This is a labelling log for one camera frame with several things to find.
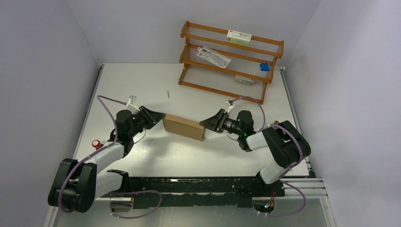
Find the brown cardboard box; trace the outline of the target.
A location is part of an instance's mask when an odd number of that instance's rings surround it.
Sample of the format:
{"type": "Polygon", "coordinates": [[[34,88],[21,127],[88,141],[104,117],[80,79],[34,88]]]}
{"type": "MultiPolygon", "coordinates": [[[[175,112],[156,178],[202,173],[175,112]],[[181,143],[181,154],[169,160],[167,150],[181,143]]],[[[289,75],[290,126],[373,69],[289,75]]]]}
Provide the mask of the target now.
{"type": "Polygon", "coordinates": [[[167,114],[163,119],[163,125],[166,132],[199,141],[204,141],[205,139],[206,129],[199,122],[167,114]]]}

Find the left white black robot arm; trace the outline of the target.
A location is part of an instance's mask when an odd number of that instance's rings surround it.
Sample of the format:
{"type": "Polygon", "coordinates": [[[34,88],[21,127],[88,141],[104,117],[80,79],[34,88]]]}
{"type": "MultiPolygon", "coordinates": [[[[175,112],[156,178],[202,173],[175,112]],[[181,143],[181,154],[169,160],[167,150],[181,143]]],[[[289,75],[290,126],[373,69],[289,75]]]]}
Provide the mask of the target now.
{"type": "Polygon", "coordinates": [[[120,110],[113,119],[114,129],[108,140],[94,140],[95,151],[85,158],[66,158],[61,161],[48,194],[48,205],[64,212],[85,213],[95,199],[116,193],[123,197],[132,192],[129,174],[110,169],[109,165],[126,157],[132,150],[134,137],[152,129],[166,117],[166,113],[155,112],[140,106],[137,110],[120,110]]]}

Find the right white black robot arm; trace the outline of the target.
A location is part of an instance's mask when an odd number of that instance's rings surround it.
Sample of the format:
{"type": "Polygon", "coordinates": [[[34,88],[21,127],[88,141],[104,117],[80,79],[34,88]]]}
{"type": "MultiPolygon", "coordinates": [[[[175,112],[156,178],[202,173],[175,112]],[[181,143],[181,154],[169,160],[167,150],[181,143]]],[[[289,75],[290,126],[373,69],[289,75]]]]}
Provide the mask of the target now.
{"type": "Polygon", "coordinates": [[[247,110],[231,119],[224,109],[220,109],[214,116],[200,121],[200,125],[216,133],[226,131],[237,135],[236,141],[245,152],[270,152],[272,160],[256,174],[259,180],[255,190],[261,196],[268,195],[273,190],[273,183],[311,154],[309,143],[291,122],[272,124],[257,132],[252,113],[247,110]]]}

